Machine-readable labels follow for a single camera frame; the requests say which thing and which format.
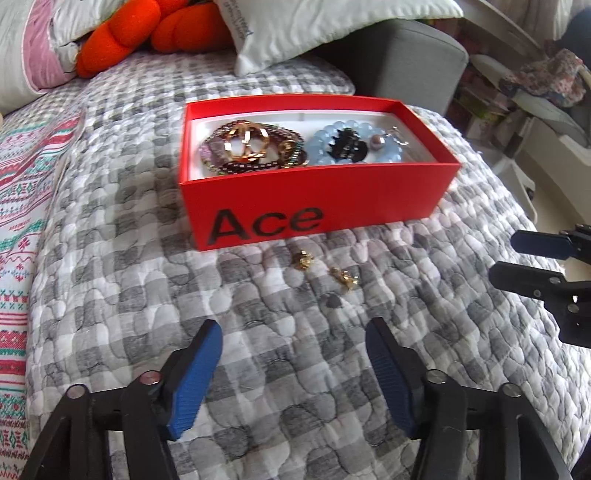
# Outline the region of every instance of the gold earring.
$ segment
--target gold earring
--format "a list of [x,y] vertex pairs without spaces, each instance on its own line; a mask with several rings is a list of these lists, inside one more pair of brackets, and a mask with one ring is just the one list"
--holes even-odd
[[346,270],[333,267],[330,272],[337,280],[347,287],[348,291],[353,290],[357,285],[359,285],[359,277],[354,277]]
[[300,250],[294,258],[294,263],[298,270],[308,270],[312,263],[314,263],[314,256],[311,253]]

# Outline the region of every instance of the gray cushion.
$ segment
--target gray cushion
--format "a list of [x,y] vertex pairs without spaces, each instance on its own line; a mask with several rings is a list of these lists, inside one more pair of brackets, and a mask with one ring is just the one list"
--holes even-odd
[[386,20],[320,47],[358,95],[402,100],[445,113],[468,63],[449,35],[420,22]]

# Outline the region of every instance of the orange stuffed toy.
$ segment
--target orange stuffed toy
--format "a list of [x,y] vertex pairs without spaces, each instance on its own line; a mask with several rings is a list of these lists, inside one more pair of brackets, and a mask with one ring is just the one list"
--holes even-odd
[[233,46],[217,5],[187,7],[189,0],[129,0],[101,24],[76,59],[80,77],[91,78],[116,65],[151,35],[161,53],[204,53]]

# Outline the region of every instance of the quilted bedspread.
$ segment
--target quilted bedspread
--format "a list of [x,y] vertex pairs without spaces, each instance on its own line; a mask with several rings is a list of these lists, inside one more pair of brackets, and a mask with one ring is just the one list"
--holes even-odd
[[[220,364],[194,426],[170,444],[181,479],[407,478],[417,444],[393,425],[363,342],[369,319],[382,316],[429,368],[473,387],[520,385],[572,466],[589,437],[591,353],[561,344],[539,302],[488,282],[497,260],[558,265],[511,249],[512,233],[532,224],[441,116],[415,109],[462,162],[431,217],[195,249],[177,188],[186,101],[352,93],[339,72],[312,60],[234,83],[213,75],[232,62],[136,54],[72,96],[85,129],[31,290],[32,438],[70,384],[127,385],[214,318],[224,332]],[[301,249],[316,257],[306,272],[291,266]],[[347,292],[332,267],[358,275],[359,288]],[[111,440],[115,477],[127,478],[121,437]],[[473,435],[466,477],[476,444]]]

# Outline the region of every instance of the red box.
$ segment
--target red box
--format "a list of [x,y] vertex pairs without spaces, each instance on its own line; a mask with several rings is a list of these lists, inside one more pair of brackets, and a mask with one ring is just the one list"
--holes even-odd
[[[268,170],[191,179],[199,142],[195,129],[253,115],[310,119],[356,114],[398,121],[431,161],[350,164]],[[261,95],[203,100],[187,105],[179,184],[201,250],[289,238],[431,215],[460,164],[406,106],[396,100],[345,95]]]

